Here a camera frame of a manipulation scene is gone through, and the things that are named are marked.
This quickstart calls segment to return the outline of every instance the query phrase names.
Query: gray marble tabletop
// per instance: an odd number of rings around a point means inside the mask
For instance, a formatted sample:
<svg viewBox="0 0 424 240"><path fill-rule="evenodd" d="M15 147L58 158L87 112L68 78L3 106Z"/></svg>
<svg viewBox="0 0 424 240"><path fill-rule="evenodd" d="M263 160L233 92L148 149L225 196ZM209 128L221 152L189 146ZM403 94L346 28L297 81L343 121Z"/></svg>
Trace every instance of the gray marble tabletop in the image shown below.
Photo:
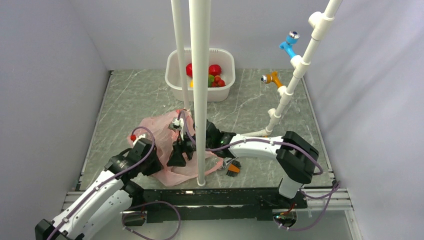
<svg viewBox="0 0 424 240"><path fill-rule="evenodd" d="M270 119L267 111L276 108L279 103L277 87L273 83L262 84L260 81L263 74L272 71L278 71L278 77L284 85L289 83L293 75L293 71L288 69L237 69L236 80L228 98L208 103L208 120L226 132L243 134L260 130L258 126L264 128ZM164 69L113 71L83 169L80 189L85 190L94 182L110 157L129 147L126 137L143 118L159 116L182 107L183 103L174 98L165 83ZM317 126L302 82L298 84L293 99L282 115L270 137L294 131L311 143L320 153L318 163L323 167L324 174L314 176L309 186L331 186ZM210 168L215 161L207 159L206 167ZM287 176L276 160L243 157L239 161L241 171L236 177L227 176L227 170L218 170L205 177L206 187L277 187L280 180ZM145 189L198 188L195 178L173 187L165 187L156 178L142 174L134 181Z"/></svg>

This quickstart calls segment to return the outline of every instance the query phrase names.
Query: white container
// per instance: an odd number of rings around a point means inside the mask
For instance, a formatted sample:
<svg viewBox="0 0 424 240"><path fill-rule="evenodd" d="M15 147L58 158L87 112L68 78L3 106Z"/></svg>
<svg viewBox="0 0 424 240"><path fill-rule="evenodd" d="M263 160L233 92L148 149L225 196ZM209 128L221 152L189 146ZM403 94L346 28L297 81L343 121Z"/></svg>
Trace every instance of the white container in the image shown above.
<svg viewBox="0 0 424 240"><path fill-rule="evenodd" d="M184 48L184 69L187 64L192 62L192 49ZM208 102L221 102L228 97L231 86L236 81L236 69L234 66L234 57L228 51L220 48L209 49L209 66L218 64L221 66L222 73L221 79L224 80L225 86L222 87L208 87L207 101ZM188 100L193 102L193 88L190 87L192 78L187 76L188 87ZM177 50L171 52L166 64L165 81L171 87L172 93L177 100L183 100L183 90L180 82L180 70L178 67Z"/></svg>

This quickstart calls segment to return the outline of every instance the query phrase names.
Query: blue valve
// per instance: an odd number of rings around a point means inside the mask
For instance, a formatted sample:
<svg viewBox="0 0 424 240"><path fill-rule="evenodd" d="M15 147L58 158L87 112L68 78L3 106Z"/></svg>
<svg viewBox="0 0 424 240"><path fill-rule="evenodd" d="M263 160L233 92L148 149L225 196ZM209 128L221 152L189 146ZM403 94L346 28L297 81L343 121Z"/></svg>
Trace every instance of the blue valve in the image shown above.
<svg viewBox="0 0 424 240"><path fill-rule="evenodd" d="M285 50L285 52L288 54L290 59L296 56L295 51L293 51L293 45L297 43L298 39L299 39L298 32L290 31L287 37L285 38L285 41L279 45L279 48Z"/></svg>

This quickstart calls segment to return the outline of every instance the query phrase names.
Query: pink plastic bag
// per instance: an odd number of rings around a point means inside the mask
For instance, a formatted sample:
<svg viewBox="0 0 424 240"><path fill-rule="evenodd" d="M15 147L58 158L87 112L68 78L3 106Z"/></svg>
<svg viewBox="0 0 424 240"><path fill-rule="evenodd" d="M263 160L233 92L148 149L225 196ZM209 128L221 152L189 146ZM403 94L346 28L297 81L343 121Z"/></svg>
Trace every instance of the pink plastic bag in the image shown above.
<svg viewBox="0 0 424 240"><path fill-rule="evenodd" d="M194 152L193 158L191 160L187 160L186 154L183 154L187 162L184 167L167 166L167 162L173 150L173 142L177 140L179 134L177 130L169 129L168 126L173 121L173 119L178 116L179 111L180 110L171 111L161 116L145 118L139 125L148 128L153 133L155 145L157 147L156 154L163 165L163 169L153 174L153 176L167 187L175 186L198 176L198 159L196 152ZM188 125L188 131L191 135L194 135L195 130L193 128L193 119L189 114L186 114L186 122ZM138 129L134 134L138 137L144 133L146 133L144 129ZM126 139L128 140L128 143L131 145L131 147L133 147L133 141L131 141L130 135ZM208 151L205 155L206 158L215 156L213 153ZM218 159L219 161L214 167L204 172L205 175L216 171L223 165L223 159L220 157L218 157Z"/></svg>

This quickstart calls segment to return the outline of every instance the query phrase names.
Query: orange valve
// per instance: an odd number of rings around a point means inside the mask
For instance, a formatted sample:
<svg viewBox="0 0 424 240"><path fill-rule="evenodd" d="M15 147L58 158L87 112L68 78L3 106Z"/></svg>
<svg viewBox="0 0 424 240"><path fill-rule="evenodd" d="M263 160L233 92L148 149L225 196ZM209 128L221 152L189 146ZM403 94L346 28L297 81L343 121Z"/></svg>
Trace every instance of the orange valve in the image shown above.
<svg viewBox="0 0 424 240"><path fill-rule="evenodd" d="M276 71L273 71L271 74L262 75L260 80L264 84L269 84L271 82L275 83L275 85L277 85L277 88L280 88L280 87L283 86L281 84L280 80L278 79L278 72L276 72Z"/></svg>

